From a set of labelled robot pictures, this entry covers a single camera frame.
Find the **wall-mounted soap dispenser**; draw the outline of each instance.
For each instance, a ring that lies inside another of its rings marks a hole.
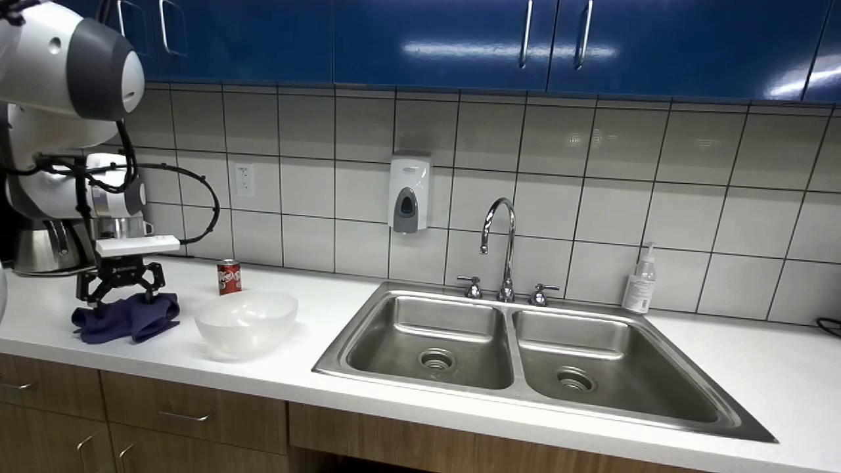
[[[389,227],[397,234],[418,234],[427,227],[427,176],[423,155],[393,155],[389,185]]]

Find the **faucet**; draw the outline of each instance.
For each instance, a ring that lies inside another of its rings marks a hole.
[[[488,238],[490,238],[493,215],[495,215],[499,205],[506,209],[509,230],[506,230],[506,252],[505,252],[502,286],[499,286],[495,301],[513,303],[514,301],[514,284],[509,281],[509,256],[514,252],[514,221],[518,221],[518,215],[514,215],[514,205],[506,198],[499,198],[495,202],[490,202],[488,214],[482,215],[478,251],[480,251],[480,256],[488,252]]]

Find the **stainless steel sink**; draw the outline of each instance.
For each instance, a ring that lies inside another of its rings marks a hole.
[[[381,286],[314,372],[775,443],[652,323]]]

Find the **hand soap bottle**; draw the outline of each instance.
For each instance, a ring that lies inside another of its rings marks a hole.
[[[623,310],[648,314],[657,284],[653,244],[647,244],[627,273]]]

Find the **white countertop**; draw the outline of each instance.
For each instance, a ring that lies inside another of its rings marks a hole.
[[[71,326],[72,280],[8,273],[0,353],[699,472],[841,472],[841,342],[812,330],[648,317],[777,439],[758,444],[313,374],[333,336],[376,292],[372,281],[243,268],[243,290],[288,292],[298,301],[298,314],[284,348],[268,357],[219,363],[206,357],[188,314],[192,296],[216,296],[216,265],[163,263],[168,292],[184,301],[180,326],[143,346],[79,342]]]

